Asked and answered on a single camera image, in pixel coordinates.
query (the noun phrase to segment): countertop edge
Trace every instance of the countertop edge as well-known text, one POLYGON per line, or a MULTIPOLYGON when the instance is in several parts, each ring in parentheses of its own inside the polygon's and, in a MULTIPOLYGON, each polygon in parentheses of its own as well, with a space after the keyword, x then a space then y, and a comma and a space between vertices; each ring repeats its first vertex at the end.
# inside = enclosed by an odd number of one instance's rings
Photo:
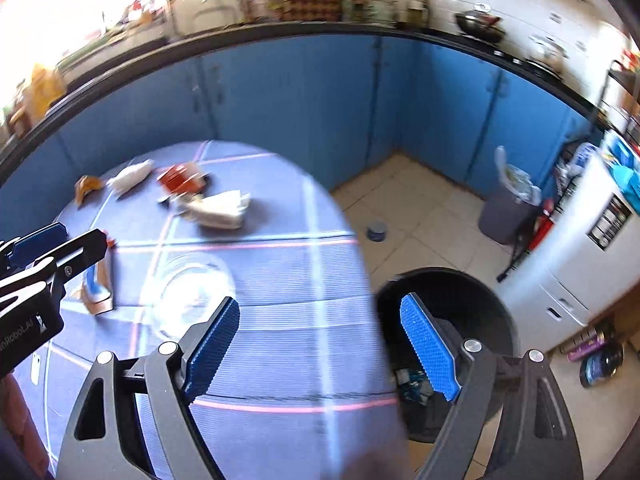
POLYGON ((14 146, 6 146, 5 149, 0 152, 0 186, 7 181, 9 176, 33 150, 72 117, 105 95, 126 86, 136 79, 182 60, 238 44, 319 34, 385 36, 439 44, 477 57, 478 59, 492 63, 495 66, 520 76, 560 99, 584 117, 588 118, 594 110, 593 104, 569 87, 566 87, 566 91, 559 91, 556 86, 543 79, 537 78, 512 62, 456 42, 456 36, 447 34, 446 32, 434 31, 433 34, 428 34, 378 25, 339 22, 280 22, 244 25, 242 27, 226 28, 215 32, 206 32, 173 41, 165 46, 106 70, 106 72, 66 95, 49 110, 46 117, 36 124, 20 142, 14 146))

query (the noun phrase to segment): black bottle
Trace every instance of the black bottle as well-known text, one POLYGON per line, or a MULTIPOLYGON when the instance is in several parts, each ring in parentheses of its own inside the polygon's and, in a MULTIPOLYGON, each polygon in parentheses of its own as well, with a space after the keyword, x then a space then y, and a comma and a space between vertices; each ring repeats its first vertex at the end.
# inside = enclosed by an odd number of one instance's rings
POLYGON ((580 366, 580 384, 593 388, 616 373, 625 358, 625 351, 618 341, 611 341, 591 354, 580 366))

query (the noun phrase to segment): black label on fridge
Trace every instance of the black label on fridge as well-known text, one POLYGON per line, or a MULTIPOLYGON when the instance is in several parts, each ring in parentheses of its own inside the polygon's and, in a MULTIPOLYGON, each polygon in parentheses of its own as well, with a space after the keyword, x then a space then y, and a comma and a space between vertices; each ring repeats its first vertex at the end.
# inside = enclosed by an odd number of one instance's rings
POLYGON ((613 241, 613 238, 616 237, 630 216, 631 209, 617 196, 612 195, 611 200, 609 200, 609 205, 604 208, 595 225, 591 228, 588 237, 591 238, 599 248, 606 251, 607 247, 609 247, 613 241))

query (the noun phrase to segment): black bucket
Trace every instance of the black bucket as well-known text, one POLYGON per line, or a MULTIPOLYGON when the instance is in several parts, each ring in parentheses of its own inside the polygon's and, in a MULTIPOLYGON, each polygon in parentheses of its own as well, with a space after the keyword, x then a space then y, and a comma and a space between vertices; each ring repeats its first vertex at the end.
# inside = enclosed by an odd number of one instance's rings
MULTIPOLYGON (((421 370, 422 365, 400 324, 400 301, 415 292, 433 317, 449 321, 462 339, 477 339, 495 354, 515 356, 511 318, 494 292, 464 272, 443 267, 415 269, 396 276, 376 294, 378 319, 393 370, 421 370)), ((430 397, 426 406, 401 398, 402 418, 409 438, 432 444, 449 413, 442 394, 430 397)), ((494 395, 485 420, 502 405, 494 395)))

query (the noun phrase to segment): plaid tablecloth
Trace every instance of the plaid tablecloth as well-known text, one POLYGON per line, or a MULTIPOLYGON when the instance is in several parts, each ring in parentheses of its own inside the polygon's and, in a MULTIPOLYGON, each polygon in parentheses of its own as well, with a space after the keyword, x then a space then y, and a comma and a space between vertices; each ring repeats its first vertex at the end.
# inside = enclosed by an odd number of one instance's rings
MULTIPOLYGON (((65 328, 38 351, 35 377, 31 360, 16 370, 52 464, 97 354, 151 352, 160 343, 145 315, 154 277, 172 258, 200 251, 226 263, 241 308, 209 391, 191 405, 226 478, 405 478, 404 427, 369 280, 329 194, 280 156, 232 142, 176 144, 104 177, 147 158, 156 168, 197 160, 212 174, 206 195, 241 189, 252 202, 240 230, 201 228, 157 204, 162 192, 150 176, 120 199, 104 189, 60 213, 72 237, 97 227, 116 239, 117 307, 93 317, 63 300, 65 328)), ((146 396, 138 400, 156 475, 171 478, 146 396)))

